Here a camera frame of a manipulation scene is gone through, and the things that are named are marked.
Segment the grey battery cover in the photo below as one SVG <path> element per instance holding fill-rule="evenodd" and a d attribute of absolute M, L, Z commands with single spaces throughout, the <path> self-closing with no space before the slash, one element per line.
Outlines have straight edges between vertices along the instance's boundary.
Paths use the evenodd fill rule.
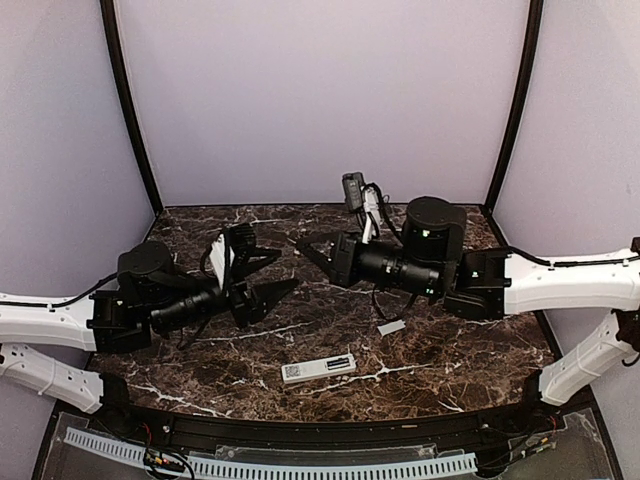
<path fill-rule="evenodd" d="M 406 323 L 403 320 L 396 320 L 388 322 L 383 325 L 379 325 L 377 330 L 382 337 L 398 332 L 406 327 Z"/>

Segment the white remote control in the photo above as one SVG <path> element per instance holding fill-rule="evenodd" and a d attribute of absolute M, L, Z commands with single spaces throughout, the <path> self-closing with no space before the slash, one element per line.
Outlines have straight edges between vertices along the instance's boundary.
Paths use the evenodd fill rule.
<path fill-rule="evenodd" d="M 344 369 L 337 369 L 329 371 L 327 369 L 326 363 L 329 360 L 340 358 L 340 357 L 349 357 L 351 360 L 351 366 Z M 356 361 L 352 354 L 347 353 L 344 355 L 338 355 L 333 357 L 326 357 L 317 360 L 311 360 L 301 363 L 294 363 L 283 365 L 281 367 L 281 375 L 282 380 L 285 384 L 294 384 L 301 383 L 316 379 L 328 378 L 338 375 L 344 375 L 347 373 L 352 373 L 356 370 Z"/>

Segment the blue battery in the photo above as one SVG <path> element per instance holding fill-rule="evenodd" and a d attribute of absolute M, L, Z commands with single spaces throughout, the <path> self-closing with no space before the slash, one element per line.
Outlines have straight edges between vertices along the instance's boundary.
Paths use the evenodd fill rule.
<path fill-rule="evenodd" d="M 326 363 L 326 366 L 329 371 L 344 369 L 351 366 L 351 360 L 349 357 L 335 358 L 335 359 L 329 360 Z"/>

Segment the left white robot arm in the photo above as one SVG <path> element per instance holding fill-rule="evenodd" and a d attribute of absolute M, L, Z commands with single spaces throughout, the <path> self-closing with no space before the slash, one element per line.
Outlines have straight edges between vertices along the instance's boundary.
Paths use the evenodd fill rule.
<path fill-rule="evenodd" d="M 280 256 L 274 249 L 248 247 L 216 254 L 214 277 L 180 271 L 168 247 L 143 242 L 120 255 L 115 273 L 69 299 L 1 297 L 3 378 L 96 414 L 120 436 L 141 427 L 140 412 L 128 404 L 124 379 L 82 370 L 37 351 L 63 346 L 84 352 L 127 354 L 149 347 L 152 337 L 192 325 L 204 329 L 229 313 L 237 326 L 263 320 L 293 291 L 295 278 L 249 287 L 249 275 Z"/>

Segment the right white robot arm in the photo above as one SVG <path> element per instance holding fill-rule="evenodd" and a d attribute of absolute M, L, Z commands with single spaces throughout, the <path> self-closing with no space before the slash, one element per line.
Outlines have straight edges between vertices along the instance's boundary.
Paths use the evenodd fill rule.
<path fill-rule="evenodd" d="M 639 243 L 611 253 L 540 258 L 515 247 L 463 248 L 467 215 L 443 199 L 409 202 L 398 245 L 375 239 L 376 218 L 362 232 L 297 240 L 297 250 L 333 285 L 361 281 L 398 289 L 466 320 L 499 320 L 525 312 L 605 308 L 600 325 L 558 361 L 531 374 L 510 413 L 521 434 L 534 432 L 561 406 L 618 362 L 639 358 Z"/>

